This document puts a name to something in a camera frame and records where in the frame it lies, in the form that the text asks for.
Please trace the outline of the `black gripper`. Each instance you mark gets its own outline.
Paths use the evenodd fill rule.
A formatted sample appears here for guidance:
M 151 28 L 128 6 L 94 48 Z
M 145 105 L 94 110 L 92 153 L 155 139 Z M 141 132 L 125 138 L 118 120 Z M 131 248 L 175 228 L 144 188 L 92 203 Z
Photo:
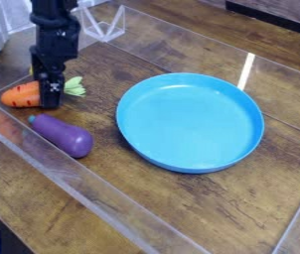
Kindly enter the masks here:
M 76 59 L 81 23 L 73 14 L 77 0 L 31 0 L 31 22 L 37 25 L 35 53 L 31 54 L 34 79 L 41 83 L 41 105 L 54 109 L 62 105 L 65 93 L 64 64 L 52 66 L 45 63 L 62 63 Z

